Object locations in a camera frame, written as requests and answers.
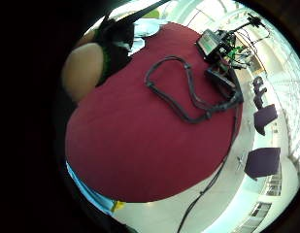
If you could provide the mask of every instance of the yellow object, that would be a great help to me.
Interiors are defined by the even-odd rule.
[[[121,202],[121,201],[115,201],[111,211],[114,212],[116,210],[120,210],[121,208],[123,208],[124,206],[124,202]]]
[[[148,12],[143,18],[159,18],[159,11],[157,9]]]

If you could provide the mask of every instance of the purple chair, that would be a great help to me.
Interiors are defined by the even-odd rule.
[[[264,81],[260,76],[257,76],[254,78],[252,84],[253,84],[254,88],[257,87],[257,89],[259,89],[264,84]]]
[[[260,96],[255,95],[254,98],[253,98],[253,101],[254,101],[255,107],[258,110],[263,108],[263,101],[262,101],[262,98]]]
[[[264,127],[278,117],[275,105],[268,105],[254,113],[254,127],[258,133],[265,136]]]
[[[260,148],[248,154],[245,173],[256,180],[277,174],[280,161],[280,148]]]
[[[258,95],[258,96],[262,96],[265,92],[267,92],[266,87],[262,88],[262,90],[259,90],[259,87],[255,86],[253,90],[254,90],[255,95]]]

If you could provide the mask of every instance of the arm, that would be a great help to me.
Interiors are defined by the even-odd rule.
[[[100,46],[88,43],[74,49],[66,59],[62,85],[74,102],[80,102],[99,83],[103,70]]]

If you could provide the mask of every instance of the round table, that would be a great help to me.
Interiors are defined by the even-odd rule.
[[[173,54],[191,65],[201,98],[221,101],[204,76],[209,64],[194,45],[199,36],[176,23],[163,25],[125,68],[80,102],[67,125],[66,157],[87,186],[115,200],[151,202],[200,183],[219,166],[231,142],[234,111],[189,124],[144,83],[152,64]],[[190,101],[180,62],[165,62],[151,79],[192,117],[203,113]]]

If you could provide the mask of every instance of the black cable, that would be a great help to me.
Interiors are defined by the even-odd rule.
[[[234,116],[234,124],[233,124],[233,131],[232,131],[232,137],[231,137],[231,141],[230,141],[230,144],[229,144],[229,147],[228,147],[227,154],[224,156],[224,158],[221,161],[221,166],[217,170],[215,176],[211,179],[211,181],[205,187],[205,189],[199,192],[199,196],[194,201],[192,201],[190,203],[190,205],[188,206],[188,208],[186,209],[186,211],[185,211],[185,213],[183,215],[183,218],[182,218],[182,220],[180,222],[180,225],[178,227],[177,233],[181,232],[181,229],[183,228],[183,224],[185,223],[185,220],[187,219],[190,211],[194,208],[194,206],[199,201],[199,199],[216,183],[217,178],[218,178],[218,176],[219,176],[222,168],[225,165],[225,162],[227,160],[227,157],[229,155],[231,147],[232,147],[232,145],[233,145],[233,143],[234,143],[234,141],[236,139],[236,136],[237,136],[237,128],[238,128],[238,122],[239,122],[239,120],[238,120],[238,114],[239,114],[239,106],[236,106],[236,108],[235,108],[235,116]]]
[[[267,70],[264,66],[264,63],[261,61],[259,55],[257,54],[257,48],[255,48],[255,50],[252,48],[252,45],[245,39],[246,35],[244,35],[243,33],[240,33],[240,32],[237,32],[239,33],[239,35],[246,41],[246,43],[250,46],[250,48],[252,49],[252,51],[254,52],[254,55],[258,58],[259,62],[261,63],[264,71],[265,71],[265,76],[266,78],[268,77],[268,73],[267,73]]]

